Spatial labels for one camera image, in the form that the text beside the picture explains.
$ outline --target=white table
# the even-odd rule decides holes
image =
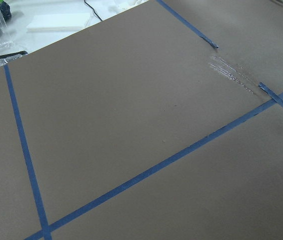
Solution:
[[[14,45],[0,54],[9,54],[19,51],[32,53],[58,40],[61,40],[76,31],[43,31],[28,32],[27,25],[35,15],[46,14],[75,14],[90,13],[92,10],[84,4],[84,0],[6,0],[10,5],[12,14],[11,20],[7,23],[8,32],[11,35]],[[118,13],[114,0],[87,0],[103,19],[109,19]],[[99,23],[94,16],[88,27]]]

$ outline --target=white surface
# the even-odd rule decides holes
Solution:
[[[6,2],[10,6],[12,14],[11,20],[7,22],[7,27],[14,46],[0,54],[19,51],[32,53],[77,32],[76,30],[28,32],[27,25],[32,22],[35,15],[92,14],[93,12],[84,4],[84,0],[6,0]],[[103,20],[122,11],[122,9],[118,9],[114,0],[87,0],[87,2]],[[99,19],[92,16],[88,27],[97,23],[99,23]]]
[[[121,12],[134,8],[139,4],[145,3],[146,1],[148,0],[114,0],[117,8]]]
[[[89,13],[35,15],[27,30],[29,32],[80,31],[87,26],[90,18]]]

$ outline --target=tape strip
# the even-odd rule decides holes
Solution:
[[[156,0],[161,6],[163,6],[168,12],[174,15],[179,21],[181,21],[186,27],[196,33],[199,37],[204,39],[207,43],[209,43],[214,49],[218,49],[219,46],[210,40],[205,34],[199,31],[195,26],[193,26],[189,21],[183,18],[179,13],[177,13],[174,9],[168,6],[163,0]]]
[[[247,120],[251,119],[252,117],[260,114],[261,112],[269,109],[273,105],[276,104],[274,99],[271,99],[264,104],[258,106],[257,108],[251,110],[250,112],[246,113],[245,115],[237,118],[236,120],[232,121],[231,123],[227,124],[226,126],[218,129],[217,131],[213,132],[212,134],[202,138],[201,140],[195,142],[194,144],[186,147],[185,149],[179,151],[178,153],[174,154],[173,156],[167,158],[166,160],[158,163],[157,165],[149,168],[148,170],[142,172],[141,174],[133,177],[132,179],[126,181],[125,183],[119,185],[118,187],[110,190],[109,192],[105,193],[104,195],[96,198],[95,200],[87,203],[86,205],[80,207],[79,209],[71,212],[70,214],[62,217],[61,219],[57,220],[53,224],[49,225],[50,231],[55,231],[60,227],[68,224],[72,220],[80,217],[81,215],[89,212],[90,210],[96,208],[100,204],[110,200],[111,198],[115,197],[116,195],[120,194],[121,192],[129,189],[130,187],[134,186],[135,184],[141,182],[142,180],[148,178],[149,176],[155,174],[159,170],[167,167],[168,165],[176,162],[177,160],[183,158],[184,156],[194,152],[195,150],[199,149],[200,147],[204,146],[205,144],[211,142],[212,140],[220,137],[221,135],[227,133],[228,131],[232,130],[233,128],[239,126],[240,124],[246,122]],[[42,234],[41,231],[36,232],[35,234],[31,235],[30,237],[26,238],[25,240],[39,240]]]
[[[274,93],[271,89],[269,89],[265,84],[262,82],[258,85],[262,90],[264,90],[272,99],[276,101],[280,106],[283,108],[283,99],[281,99],[276,93]]]
[[[49,225],[48,225],[48,221],[47,221],[47,217],[46,217],[46,213],[44,209],[44,204],[43,204],[42,196],[40,193],[40,188],[37,183],[35,170],[34,170],[32,158],[31,158],[31,154],[28,148],[26,135],[25,135],[25,131],[24,131],[23,123],[22,123],[22,118],[21,118],[20,111],[18,108],[18,103],[17,103],[15,91],[14,91],[12,77],[11,77],[11,73],[10,73],[8,65],[4,66],[4,71],[5,71],[7,86],[8,86],[8,90],[10,94],[12,109],[15,115],[15,121],[16,121],[17,129],[18,129],[21,148],[22,148],[23,156],[24,156],[27,171],[28,171],[32,194],[35,199],[37,213],[38,213],[40,225],[42,228],[40,235],[41,237],[44,237],[45,240],[52,240],[52,235],[49,230]]]

